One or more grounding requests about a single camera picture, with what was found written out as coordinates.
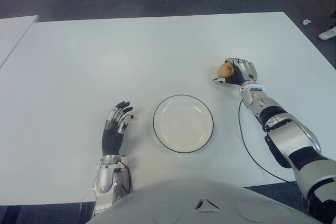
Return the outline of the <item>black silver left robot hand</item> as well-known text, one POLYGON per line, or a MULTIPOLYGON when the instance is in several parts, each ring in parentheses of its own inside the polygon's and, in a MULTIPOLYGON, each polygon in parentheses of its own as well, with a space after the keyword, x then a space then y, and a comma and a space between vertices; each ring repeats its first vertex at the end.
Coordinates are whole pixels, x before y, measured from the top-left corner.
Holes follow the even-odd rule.
POLYGON ((129 113, 133 110, 130 102, 118 103, 109 113, 102 134, 103 156, 119 155, 123 136, 134 118, 129 113))

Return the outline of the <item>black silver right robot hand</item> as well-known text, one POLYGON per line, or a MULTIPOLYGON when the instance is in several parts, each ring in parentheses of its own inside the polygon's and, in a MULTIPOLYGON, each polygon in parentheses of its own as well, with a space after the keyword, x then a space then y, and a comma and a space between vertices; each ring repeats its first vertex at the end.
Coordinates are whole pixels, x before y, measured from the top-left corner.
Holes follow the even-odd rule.
POLYGON ((257 82, 257 71, 252 62, 239 58, 228 58, 217 70, 214 82, 242 86, 245 82, 257 82))

